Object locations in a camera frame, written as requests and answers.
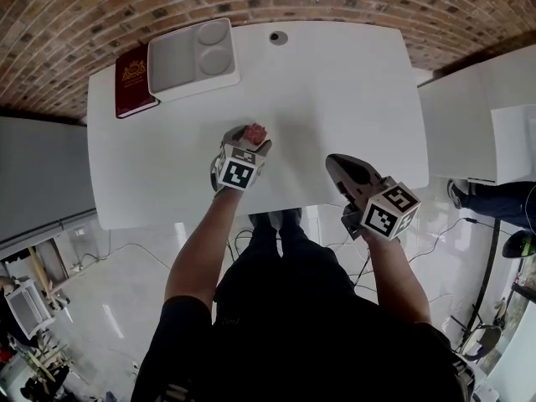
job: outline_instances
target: red book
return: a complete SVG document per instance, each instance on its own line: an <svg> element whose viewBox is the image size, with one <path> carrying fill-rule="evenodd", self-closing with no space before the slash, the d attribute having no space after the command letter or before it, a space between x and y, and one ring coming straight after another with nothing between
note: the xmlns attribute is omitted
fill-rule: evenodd
<svg viewBox="0 0 536 402"><path fill-rule="evenodd" d="M157 106L149 94L147 46L129 50L116 61L116 117L122 119Z"/></svg>

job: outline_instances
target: brick wall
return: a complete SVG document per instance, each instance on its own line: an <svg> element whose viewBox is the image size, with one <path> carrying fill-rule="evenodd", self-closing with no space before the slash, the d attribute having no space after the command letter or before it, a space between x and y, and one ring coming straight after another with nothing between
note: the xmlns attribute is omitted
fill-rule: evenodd
<svg viewBox="0 0 536 402"><path fill-rule="evenodd" d="M536 43L536 0L0 0L0 106L81 118L91 74L153 37L220 16L399 28L412 64L430 70Z"/></svg>

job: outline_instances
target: black pants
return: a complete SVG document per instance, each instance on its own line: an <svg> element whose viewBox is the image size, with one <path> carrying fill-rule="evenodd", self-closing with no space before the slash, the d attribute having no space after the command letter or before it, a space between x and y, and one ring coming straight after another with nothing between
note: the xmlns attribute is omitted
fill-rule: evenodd
<svg viewBox="0 0 536 402"><path fill-rule="evenodd" d="M282 257L277 250L277 231L268 224L255 228L250 245L216 289L218 315L312 296L355 296L352 281L331 249L310 241L293 222L285 222L279 234Z"/></svg>
<svg viewBox="0 0 536 402"><path fill-rule="evenodd" d="M459 197L462 207L529 229L525 202L535 185L535 182L505 183L498 186L478 184L474 195L460 193ZM530 224L536 229L536 189L528 199L527 213Z"/></svg>

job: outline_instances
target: white floor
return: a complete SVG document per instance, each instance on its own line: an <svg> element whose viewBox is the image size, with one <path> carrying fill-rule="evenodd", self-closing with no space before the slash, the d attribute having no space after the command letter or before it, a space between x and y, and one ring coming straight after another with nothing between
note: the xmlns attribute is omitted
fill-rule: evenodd
<svg viewBox="0 0 536 402"><path fill-rule="evenodd" d="M472 216L468 210L454 208L446 196L445 179L431 178L428 188L415 193L423 204L418 219L401 237L409 259L430 251L437 235L461 216ZM337 251L339 262L348 274L358 274L367 251L362 240L347 243L348 234L340 223L342 210L337 205L344 205L342 198L339 204L309 208L304 213L302 226L312 239ZM492 224L492 219L477 217L483 223ZM234 255L235 236L242 229L249 228L250 222L245 216L234 222L229 237ZM515 230L505 225L502 228L508 232ZM78 372L89 384L71 374L68 385L77 393L87 397L102 396L110 390L119 400L130 400L136 377L134 363L141 363L151 342L162 305L168 267L192 230L182 224L114 230L110 251L136 243L157 259L139 246L129 245L108 260L89 268L64 289L71 300L69 314L62 312L51 329L70 345L70 353L80 366ZM109 233L101 230L96 221L84 228L83 234L71 232L69 237L78 255L78 258L73 258L74 263L86 252L106 255L109 251ZM492 319L492 304L511 284L508 282L512 278L510 269L517 267L517 262L504 260L500 255L505 237L503 234L499 241L499 254L487 293L489 299L481 310L485 321ZM466 322L471 315L471 304L480 290L491 238L491 228L462 220L441 236L433 253L411 263L430 300L434 325L442 329L453 344L461 334L460 327L450 320L450 316L453 314ZM247 243L246 239L237 240L239 250L243 250ZM86 256L84 264L91 261ZM224 270L231 263L227 251ZM374 274L362 276L359 285L356 292L360 296L376 301Z"/></svg>

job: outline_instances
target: person in jeans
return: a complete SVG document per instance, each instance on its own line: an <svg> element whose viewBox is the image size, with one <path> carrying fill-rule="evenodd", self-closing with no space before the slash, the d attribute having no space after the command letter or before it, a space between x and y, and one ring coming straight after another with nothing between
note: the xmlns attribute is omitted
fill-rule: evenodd
<svg viewBox="0 0 536 402"><path fill-rule="evenodd" d="M242 195L220 190L180 250L132 402L470 399L471 371L431 326L398 240L363 234L376 305L306 237L300 209L282 211L282 257L269 215L255 214L249 246L218 284Z"/></svg>
<svg viewBox="0 0 536 402"><path fill-rule="evenodd" d="M534 188L536 182L513 182L498 186L471 183L464 187L449 180L446 185L449 198L457 209L471 209L528 230L536 229Z"/></svg>

